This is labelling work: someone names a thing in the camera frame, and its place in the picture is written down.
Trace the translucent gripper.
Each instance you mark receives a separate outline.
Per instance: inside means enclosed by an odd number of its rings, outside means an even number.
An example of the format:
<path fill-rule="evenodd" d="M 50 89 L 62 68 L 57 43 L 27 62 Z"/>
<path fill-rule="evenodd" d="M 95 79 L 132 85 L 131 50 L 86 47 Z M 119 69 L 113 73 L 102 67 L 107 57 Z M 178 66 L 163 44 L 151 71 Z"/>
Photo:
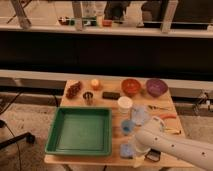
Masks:
<path fill-rule="evenodd" d="M 134 167 L 140 167 L 145 159 L 145 155 L 150 151 L 150 148 L 142 145 L 135 138 L 130 140 L 130 144 L 133 149 Z"/>

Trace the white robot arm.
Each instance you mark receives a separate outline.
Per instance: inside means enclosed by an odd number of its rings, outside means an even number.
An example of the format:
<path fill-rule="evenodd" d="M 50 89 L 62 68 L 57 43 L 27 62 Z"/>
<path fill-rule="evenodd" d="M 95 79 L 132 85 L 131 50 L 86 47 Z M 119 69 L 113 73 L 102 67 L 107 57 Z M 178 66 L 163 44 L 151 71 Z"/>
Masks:
<path fill-rule="evenodd" d="M 130 139 L 136 154 L 142 156 L 154 149 L 205 171 L 213 171 L 213 144 L 169 135 L 164 129 L 161 118 L 151 117 Z"/>

